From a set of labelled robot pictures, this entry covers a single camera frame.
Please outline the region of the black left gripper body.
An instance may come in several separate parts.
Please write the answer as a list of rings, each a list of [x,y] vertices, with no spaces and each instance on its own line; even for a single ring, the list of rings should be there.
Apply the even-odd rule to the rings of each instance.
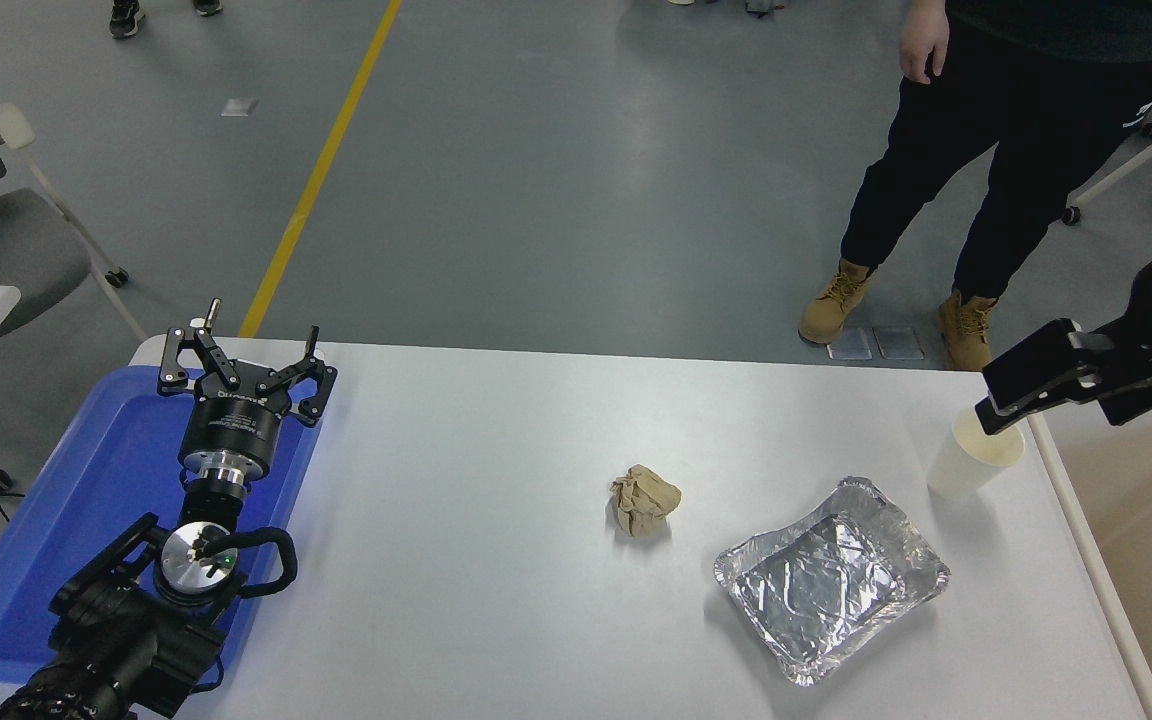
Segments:
[[[192,414],[180,442],[180,465],[200,471],[206,460],[229,454],[238,456],[238,469],[270,470],[282,420],[291,410],[291,392],[280,388],[262,396],[257,389],[256,382],[228,389],[219,374],[198,378]]]

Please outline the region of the person's right hand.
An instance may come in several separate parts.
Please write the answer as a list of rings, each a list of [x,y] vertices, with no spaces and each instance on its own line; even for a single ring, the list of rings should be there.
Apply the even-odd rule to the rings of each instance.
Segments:
[[[915,85],[931,85],[943,71],[948,38],[946,1],[910,1],[899,44],[902,76]]]

